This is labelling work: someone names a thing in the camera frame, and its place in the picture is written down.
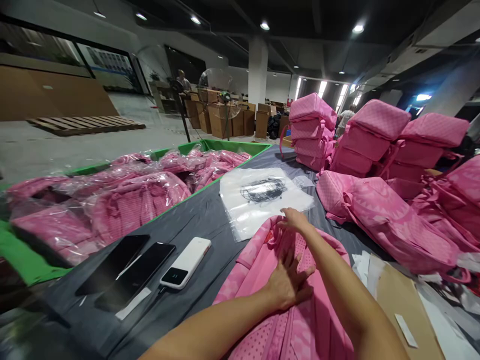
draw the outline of wooden pallet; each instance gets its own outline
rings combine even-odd
[[[145,124],[121,116],[73,116],[29,118],[30,124],[57,136],[109,133],[145,129]]]

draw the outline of forearm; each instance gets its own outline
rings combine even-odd
[[[275,309],[275,299],[265,289],[221,302],[182,322],[140,359],[220,359],[238,339]]]
[[[382,339],[382,343],[390,343],[402,356],[405,350],[395,329],[350,266],[313,226],[306,227],[302,235],[315,259],[330,302],[357,355],[370,348],[372,339],[376,339],[377,343]]]

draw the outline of smartphone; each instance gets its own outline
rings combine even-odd
[[[173,289],[183,289],[210,246],[212,246],[210,240],[194,237],[162,276],[160,284]]]
[[[123,309],[147,285],[174,250],[175,245],[154,243],[95,300],[95,306],[113,312]]]
[[[93,271],[87,280],[75,291],[75,296],[84,296],[105,291],[120,272],[140,253],[150,235],[125,236]]]

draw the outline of hand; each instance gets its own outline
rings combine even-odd
[[[315,266],[297,273],[301,258],[301,254],[294,258],[292,250],[289,250],[286,256],[281,254],[276,269],[263,288],[270,296],[275,310],[286,310],[312,296],[313,288],[306,285],[305,280],[314,273]]]
[[[287,207],[280,210],[286,216],[286,221],[280,221],[278,225],[283,228],[294,229],[298,233],[301,233],[307,229],[310,225],[307,217],[302,214],[300,211],[295,210],[294,208]]]

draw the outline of black smartphone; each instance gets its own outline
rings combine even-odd
[[[140,253],[150,235],[125,236],[93,271],[87,280],[75,291],[83,296],[105,291]]]
[[[147,285],[174,250],[175,245],[154,243],[95,300],[95,306],[113,312],[123,309]]]

